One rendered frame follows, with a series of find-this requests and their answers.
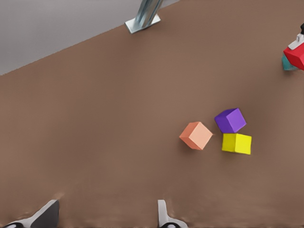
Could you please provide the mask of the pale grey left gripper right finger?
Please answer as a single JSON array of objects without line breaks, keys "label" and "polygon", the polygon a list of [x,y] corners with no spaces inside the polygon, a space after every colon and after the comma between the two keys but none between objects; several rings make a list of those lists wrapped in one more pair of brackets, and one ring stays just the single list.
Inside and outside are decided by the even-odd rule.
[{"label": "pale grey left gripper right finger", "polygon": [[288,45],[288,48],[290,50],[294,50],[294,49],[298,48],[300,45],[302,45],[303,43],[304,43],[304,34],[299,33],[296,36],[296,39]]}]

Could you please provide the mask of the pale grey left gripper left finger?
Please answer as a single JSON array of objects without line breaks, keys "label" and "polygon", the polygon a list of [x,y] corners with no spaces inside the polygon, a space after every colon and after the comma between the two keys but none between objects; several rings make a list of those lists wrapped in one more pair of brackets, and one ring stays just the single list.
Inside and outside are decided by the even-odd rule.
[{"label": "pale grey left gripper left finger", "polygon": [[52,199],[33,216],[13,221],[2,228],[57,228],[59,200]]}]

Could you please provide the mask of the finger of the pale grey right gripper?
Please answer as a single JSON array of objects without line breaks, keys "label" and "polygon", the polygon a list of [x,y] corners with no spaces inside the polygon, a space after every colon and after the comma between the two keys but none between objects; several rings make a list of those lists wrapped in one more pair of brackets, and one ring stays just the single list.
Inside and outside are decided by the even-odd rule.
[{"label": "finger of the pale grey right gripper", "polygon": [[188,228],[188,225],[179,219],[171,218],[167,212],[166,202],[163,199],[158,201],[158,228]]}]

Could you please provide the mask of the red wooden cube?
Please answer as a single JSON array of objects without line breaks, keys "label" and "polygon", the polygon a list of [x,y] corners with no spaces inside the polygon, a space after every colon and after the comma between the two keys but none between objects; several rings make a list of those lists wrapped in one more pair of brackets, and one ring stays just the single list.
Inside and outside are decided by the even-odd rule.
[{"label": "red wooden cube", "polygon": [[298,69],[304,70],[304,43],[293,50],[287,47],[283,53],[291,65],[297,67]]}]

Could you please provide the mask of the teal wooden cube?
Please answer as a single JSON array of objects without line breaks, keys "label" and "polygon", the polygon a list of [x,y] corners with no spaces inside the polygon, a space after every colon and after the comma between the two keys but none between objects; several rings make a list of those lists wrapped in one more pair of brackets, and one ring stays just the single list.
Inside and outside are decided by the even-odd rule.
[{"label": "teal wooden cube", "polygon": [[282,64],[285,71],[294,71],[298,69],[289,62],[285,54],[282,55]]}]

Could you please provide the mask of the orange wooden cube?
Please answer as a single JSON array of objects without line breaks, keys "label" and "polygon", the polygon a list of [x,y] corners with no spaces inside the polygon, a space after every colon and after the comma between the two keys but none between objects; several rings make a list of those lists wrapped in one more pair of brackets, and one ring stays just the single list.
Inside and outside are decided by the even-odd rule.
[{"label": "orange wooden cube", "polygon": [[212,132],[202,122],[189,123],[179,138],[193,150],[203,150],[212,137]]}]

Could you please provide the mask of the yellow wooden cube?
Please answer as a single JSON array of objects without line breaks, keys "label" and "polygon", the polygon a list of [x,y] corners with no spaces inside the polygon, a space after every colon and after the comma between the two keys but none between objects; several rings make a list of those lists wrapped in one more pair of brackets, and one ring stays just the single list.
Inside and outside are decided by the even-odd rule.
[{"label": "yellow wooden cube", "polygon": [[222,150],[241,154],[251,154],[252,136],[239,133],[224,133]]}]

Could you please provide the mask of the purple wooden cube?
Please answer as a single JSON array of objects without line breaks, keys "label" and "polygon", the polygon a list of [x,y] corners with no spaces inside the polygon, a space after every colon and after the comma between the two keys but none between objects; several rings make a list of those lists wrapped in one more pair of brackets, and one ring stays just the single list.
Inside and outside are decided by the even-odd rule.
[{"label": "purple wooden cube", "polygon": [[214,120],[222,133],[237,133],[247,124],[239,108],[227,109]]}]

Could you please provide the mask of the silver frame post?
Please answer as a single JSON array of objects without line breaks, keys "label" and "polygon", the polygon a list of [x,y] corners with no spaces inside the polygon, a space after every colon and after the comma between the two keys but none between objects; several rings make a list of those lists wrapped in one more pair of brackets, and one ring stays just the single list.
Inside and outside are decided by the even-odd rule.
[{"label": "silver frame post", "polygon": [[131,34],[144,30],[161,21],[158,11],[164,0],[142,0],[134,19],[125,22]]}]

